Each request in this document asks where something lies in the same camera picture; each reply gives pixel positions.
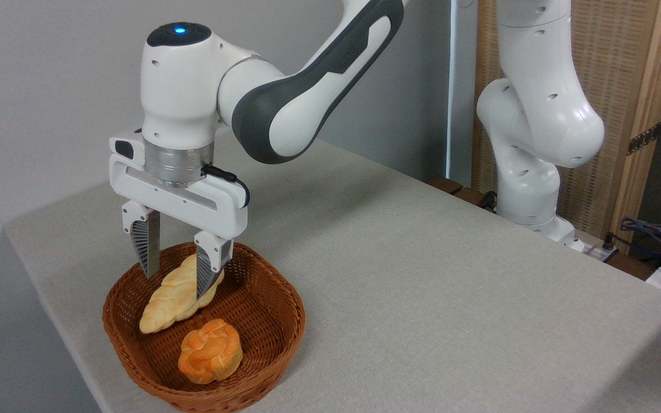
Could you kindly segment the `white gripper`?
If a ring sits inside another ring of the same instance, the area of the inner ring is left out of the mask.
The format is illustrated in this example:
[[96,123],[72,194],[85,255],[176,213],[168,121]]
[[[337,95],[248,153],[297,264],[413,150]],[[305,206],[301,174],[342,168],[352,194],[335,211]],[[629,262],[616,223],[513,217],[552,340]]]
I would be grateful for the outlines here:
[[231,260],[234,239],[247,226],[246,191],[241,185],[205,176],[178,188],[145,170],[145,146],[140,134],[120,133],[108,141],[110,185],[131,201],[122,206],[123,230],[131,238],[147,279],[160,269],[160,212],[202,230],[194,236],[196,295],[200,299]]

